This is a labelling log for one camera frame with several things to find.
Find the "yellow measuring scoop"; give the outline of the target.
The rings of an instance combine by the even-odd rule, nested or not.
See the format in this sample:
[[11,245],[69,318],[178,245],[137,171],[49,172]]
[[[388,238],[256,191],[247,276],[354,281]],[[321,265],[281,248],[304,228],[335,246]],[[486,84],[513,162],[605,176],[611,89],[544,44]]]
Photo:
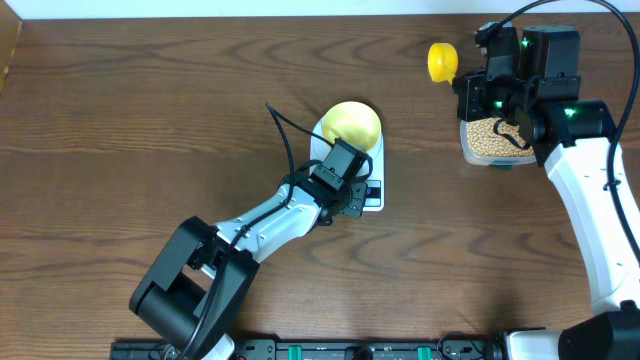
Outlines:
[[458,64],[458,54],[452,44],[434,43],[429,48],[427,67],[433,82],[448,82],[452,84]]

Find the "yellow bowl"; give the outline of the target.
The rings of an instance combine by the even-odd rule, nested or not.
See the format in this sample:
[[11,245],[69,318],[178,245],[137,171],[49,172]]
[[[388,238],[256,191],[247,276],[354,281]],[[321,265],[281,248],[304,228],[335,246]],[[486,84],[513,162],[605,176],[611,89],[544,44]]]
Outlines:
[[334,143],[340,138],[354,147],[372,150],[382,136],[381,121],[368,105],[346,101],[331,107],[322,118],[322,136]]

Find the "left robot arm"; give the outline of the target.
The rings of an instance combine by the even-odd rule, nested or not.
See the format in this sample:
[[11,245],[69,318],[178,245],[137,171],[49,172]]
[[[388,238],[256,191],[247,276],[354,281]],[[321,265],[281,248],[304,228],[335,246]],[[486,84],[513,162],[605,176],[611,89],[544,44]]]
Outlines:
[[337,214],[359,217],[371,157],[342,139],[322,160],[285,176],[274,196],[232,220],[182,222],[151,265],[130,310],[172,345],[181,359],[227,359],[226,331],[261,262],[287,242]]

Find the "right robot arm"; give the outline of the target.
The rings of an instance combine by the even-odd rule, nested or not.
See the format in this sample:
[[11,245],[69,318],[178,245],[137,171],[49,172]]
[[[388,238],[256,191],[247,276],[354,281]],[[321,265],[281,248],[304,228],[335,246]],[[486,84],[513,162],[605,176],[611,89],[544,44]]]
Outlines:
[[514,329],[484,349],[486,359],[636,359],[639,356],[639,245],[617,216],[618,198],[632,231],[639,209],[621,155],[607,159],[615,124],[601,100],[579,97],[580,34],[564,25],[518,32],[488,24],[476,33],[485,66],[456,73],[457,53],[431,53],[435,81],[458,96],[457,116],[498,117],[517,126],[567,209],[586,267],[592,318],[561,331]]

